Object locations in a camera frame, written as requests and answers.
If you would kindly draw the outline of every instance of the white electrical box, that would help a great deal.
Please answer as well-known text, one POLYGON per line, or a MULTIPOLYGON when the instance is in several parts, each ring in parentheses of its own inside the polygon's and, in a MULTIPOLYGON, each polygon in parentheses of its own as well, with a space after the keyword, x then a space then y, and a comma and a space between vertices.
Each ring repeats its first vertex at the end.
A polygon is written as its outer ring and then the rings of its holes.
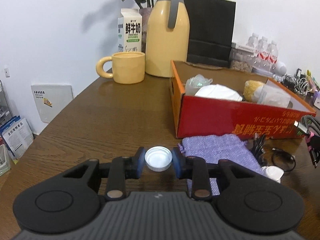
POLYGON ((42 122, 49 123, 73 100, 71 85, 32 85, 33 98, 42 122))

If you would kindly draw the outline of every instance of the flower vase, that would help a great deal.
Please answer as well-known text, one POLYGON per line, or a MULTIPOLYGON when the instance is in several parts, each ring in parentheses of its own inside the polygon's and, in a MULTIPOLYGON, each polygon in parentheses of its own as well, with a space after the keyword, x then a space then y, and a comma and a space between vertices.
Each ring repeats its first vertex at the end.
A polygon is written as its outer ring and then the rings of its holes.
POLYGON ((148 28, 148 19, 151 14, 152 8, 142 8, 139 9, 139 13, 142 16, 142 40, 141 40, 141 51, 146 52, 146 42, 147 42, 147 28, 148 28))

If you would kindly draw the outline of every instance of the water bottle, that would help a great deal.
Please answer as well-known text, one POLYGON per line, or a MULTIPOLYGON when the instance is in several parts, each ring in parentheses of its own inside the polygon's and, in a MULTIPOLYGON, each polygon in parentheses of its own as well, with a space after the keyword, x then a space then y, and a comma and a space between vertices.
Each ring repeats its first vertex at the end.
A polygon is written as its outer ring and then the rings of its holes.
POLYGON ((262 68, 266 71, 269 71, 270 63, 268 62, 269 58, 269 50, 268 50, 268 39, 264 36, 262 36, 262 39, 259 40, 257 51, 258 51, 258 61, 259 62, 259 68, 262 68))
POLYGON ((277 43, 275 41, 271 41, 271 44, 269 46, 268 61, 270 62, 270 64, 276 64, 277 60, 278 60, 277 43))
POLYGON ((252 33, 252 36, 249 38, 248 42, 247 42, 247 46, 252 47, 252 48, 256 48, 258 46, 258 37, 259 35, 256 33, 252 33))

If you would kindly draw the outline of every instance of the purple cloth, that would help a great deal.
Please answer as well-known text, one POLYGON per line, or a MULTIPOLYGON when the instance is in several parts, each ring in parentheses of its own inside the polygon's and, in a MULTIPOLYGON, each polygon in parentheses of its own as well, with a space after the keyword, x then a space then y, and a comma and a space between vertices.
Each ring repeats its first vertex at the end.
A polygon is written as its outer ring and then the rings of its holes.
MULTIPOLYGON (((235 134, 222 136, 193 136, 186 137, 179 145, 185 156, 197 156, 204 158, 207 163, 218 163, 220 159, 228 159, 238 163, 252 171, 262 174, 259 163, 252 153, 246 148, 246 142, 241 141, 235 134)), ((210 179, 213 195, 219 195, 216 179, 210 179)), ((188 189, 191 190, 192 181, 187 180, 188 189)))

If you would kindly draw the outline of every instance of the white wall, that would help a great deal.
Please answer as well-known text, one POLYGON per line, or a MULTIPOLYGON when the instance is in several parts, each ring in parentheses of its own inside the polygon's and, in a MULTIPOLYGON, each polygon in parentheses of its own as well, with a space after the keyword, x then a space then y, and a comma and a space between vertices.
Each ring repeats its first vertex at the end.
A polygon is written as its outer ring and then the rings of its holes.
MULTIPOLYGON (((234 41, 245 43, 252 32, 273 39, 289 73, 310 69, 320 81, 320 0, 233 1, 234 41)), ((130 0, 0 0, 0 79, 14 114, 24 115, 33 132, 46 124, 30 85, 71 84, 78 95, 98 77, 96 61, 117 51, 117 15, 132 6, 130 0)))

